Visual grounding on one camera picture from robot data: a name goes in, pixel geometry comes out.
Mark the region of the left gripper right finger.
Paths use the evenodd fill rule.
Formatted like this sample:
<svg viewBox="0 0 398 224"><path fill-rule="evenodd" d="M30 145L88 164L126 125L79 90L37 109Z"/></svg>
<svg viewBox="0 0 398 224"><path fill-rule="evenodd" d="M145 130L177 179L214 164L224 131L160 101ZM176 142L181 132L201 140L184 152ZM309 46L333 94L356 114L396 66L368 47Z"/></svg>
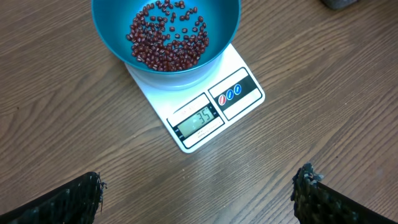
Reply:
<svg viewBox="0 0 398 224"><path fill-rule="evenodd" d="M322 184L323 176L305 163L292 178L294 215L301 224L397 224Z"/></svg>

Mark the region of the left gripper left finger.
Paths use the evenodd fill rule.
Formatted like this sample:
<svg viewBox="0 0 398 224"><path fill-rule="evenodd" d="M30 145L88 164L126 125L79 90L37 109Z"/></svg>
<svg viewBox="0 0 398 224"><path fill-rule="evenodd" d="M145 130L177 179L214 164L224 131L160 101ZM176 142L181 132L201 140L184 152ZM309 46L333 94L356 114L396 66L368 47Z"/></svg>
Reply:
<svg viewBox="0 0 398 224"><path fill-rule="evenodd" d="M1 215L1 223L92 224L103 206L107 183L87 172L76 179Z"/></svg>

